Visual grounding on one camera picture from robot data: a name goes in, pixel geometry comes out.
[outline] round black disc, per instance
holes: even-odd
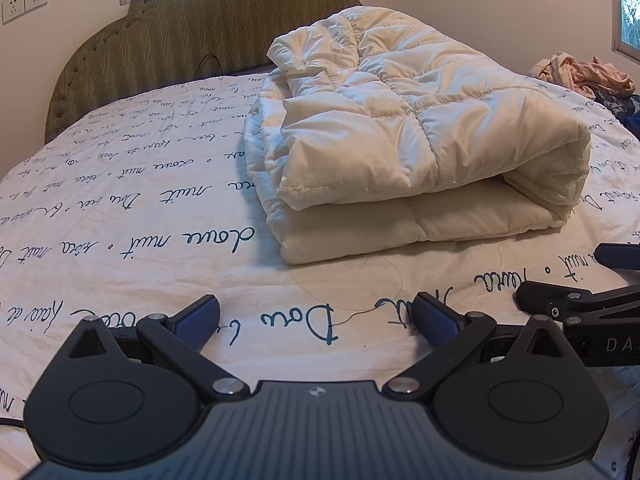
[[[433,413],[445,434],[472,454],[516,468],[590,458],[609,419],[579,362],[541,355],[464,368],[436,391]]]
[[[186,380],[124,358],[106,369],[68,367],[57,378],[34,390],[25,426],[41,458],[74,468],[150,462],[189,433],[200,411]]]

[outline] bed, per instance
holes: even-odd
[[[407,314],[418,291],[521,324],[513,293],[525,279],[593,292],[638,282],[599,266],[593,250],[640,241],[640,142],[600,105],[543,83],[593,135],[591,174],[564,228],[286,266],[246,174],[244,120],[273,38],[357,4],[133,0],[76,51],[52,97],[47,144],[0,183],[3,416],[22,417],[86,314],[131,326],[213,293],[222,317],[203,354],[251,387],[382,385],[430,351]],[[621,478],[640,427],[640,374],[592,372],[610,405],[595,461]],[[0,428],[0,478],[36,462],[24,432]]]

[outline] folded comforter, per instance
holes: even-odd
[[[565,224],[590,132],[538,82],[400,12],[271,45],[247,171],[288,264]]]

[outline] zigzag patterned fabric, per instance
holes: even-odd
[[[49,104],[45,142],[91,110],[119,99],[265,65],[277,36],[359,4],[132,0],[124,18],[85,41],[66,64]]]

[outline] blue gripper pad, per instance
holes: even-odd
[[[203,296],[173,317],[165,326],[196,352],[217,330],[220,323],[220,304],[213,294]]]
[[[418,292],[414,298],[412,319],[418,331],[434,348],[457,336],[466,326],[464,316],[426,292]]]

